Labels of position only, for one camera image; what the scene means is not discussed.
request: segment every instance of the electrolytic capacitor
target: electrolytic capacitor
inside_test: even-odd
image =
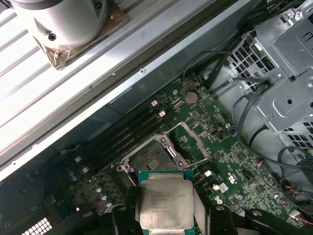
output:
[[[108,198],[108,197],[107,197],[105,194],[103,194],[103,195],[101,196],[101,199],[102,199],[103,201],[105,201],[107,198]]]
[[[244,199],[244,197],[240,194],[236,194],[236,198],[238,201],[242,201]]]
[[[113,204],[112,204],[112,202],[111,201],[108,201],[107,202],[107,207],[111,207]]]

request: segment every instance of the integrated circuit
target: integrated circuit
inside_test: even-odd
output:
[[[265,191],[265,188],[262,185],[258,185],[257,187],[255,187],[255,191],[260,194],[262,192]]]
[[[176,164],[159,142],[139,156],[130,157],[130,163],[136,171],[140,170],[175,170]]]
[[[245,156],[245,154],[244,153],[239,153],[239,154],[237,154],[236,155],[236,157],[238,158],[238,160],[241,162],[243,159],[245,159],[246,158],[246,156]]]

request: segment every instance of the chip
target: chip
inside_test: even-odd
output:
[[[243,154],[243,153],[237,154],[236,157],[238,158],[238,160],[239,160],[240,162],[241,162],[243,159],[246,158],[245,154]]]
[[[220,159],[222,157],[222,155],[220,154],[220,153],[216,153],[216,154],[214,154],[214,156],[213,156],[213,158],[215,159],[215,160],[218,160],[218,159]]]
[[[265,188],[262,185],[258,185],[255,187],[255,190],[257,191],[258,194],[264,192]]]

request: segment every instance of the screw hole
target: screw hole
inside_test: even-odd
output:
[[[102,2],[96,1],[96,2],[94,3],[94,8],[95,8],[96,10],[101,10],[101,8],[102,8]]]
[[[48,39],[53,42],[57,39],[57,36],[54,33],[50,33]]]

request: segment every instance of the wire bundle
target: wire bundle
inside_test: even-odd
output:
[[[223,51],[233,51],[242,40],[242,35],[252,30],[256,25],[279,15],[286,10],[297,7],[304,0],[272,0],[270,2],[262,1],[253,11],[244,16],[238,23],[238,32],[230,40],[229,44],[223,48]],[[208,79],[204,82],[204,86],[209,90],[215,82],[218,74],[220,73],[223,65],[225,64],[229,54],[224,54],[217,58],[217,63],[210,73]]]

